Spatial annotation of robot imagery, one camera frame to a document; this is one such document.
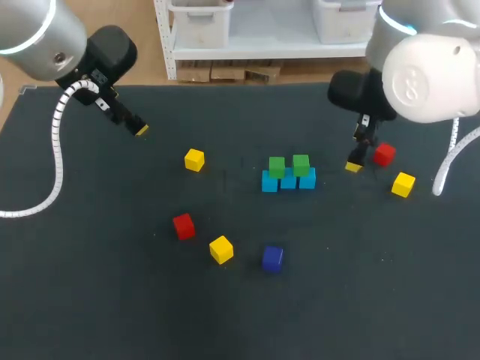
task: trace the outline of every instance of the red cube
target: red cube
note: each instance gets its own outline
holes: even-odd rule
[[[387,167],[395,158],[396,152],[397,150],[393,146],[382,142],[375,150],[373,162],[379,164],[381,167]]]
[[[187,240],[195,236],[195,226],[189,214],[173,218],[173,225],[177,231],[178,240]]]

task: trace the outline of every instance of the storage bin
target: storage bin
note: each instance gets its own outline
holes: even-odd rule
[[[169,0],[176,25],[176,43],[191,49],[228,46],[233,1]]]
[[[313,18],[324,44],[369,41],[381,0],[313,0]]]

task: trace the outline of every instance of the yellow cube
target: yellow cube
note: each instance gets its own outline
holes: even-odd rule
[[[191,148],[185,155],[185,167],[197,173],[202,169],[205,163],[205,155],[202,151]]]
[[[345,170],[351,171],[352,173],[357,173],[362,167],[362,165],[358,165],[357,163],[350,163],[349,161],[347,161],[345,165]]]
[[[225,236],[210,243],[210,254],[220,265],[233,258],[233,245]]]
[[[395,179],[395,183],[391,188],[391,192],[401,197],[408,197],[410,195],[410,191],[413,189],[414,184],[415,178],[413,176],[401,172]]]

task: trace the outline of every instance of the blue cube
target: blue cube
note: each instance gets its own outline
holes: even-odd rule
[[[284,249],[280,247],[267,246],[263,252],[262,267],[266,272],[278,274],[284,260]]]
[[[276,193],[278,191],[278,179],[271,178],[268,170],[262,171],[262,191],[264,193]]]
[[[308,189],[313,190],[315,188],[315,183],[317,182],[317,175],[315,174],[315,168],[311,167],[307,176],[301,176],[300,182],[298,183],[299,189]]]
[[[280,189],[295,190],[297,188],[297,178],[293,176],[291,167],[285,168],[285,177],[280,180]]]

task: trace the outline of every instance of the green cube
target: green cube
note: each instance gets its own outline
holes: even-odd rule
[[[293,155],[293,176],[308,176],[310,160],[308,155]]]
[[[270,157],[268,170],[273,179],[283,179],[285,177],[285,157]]]

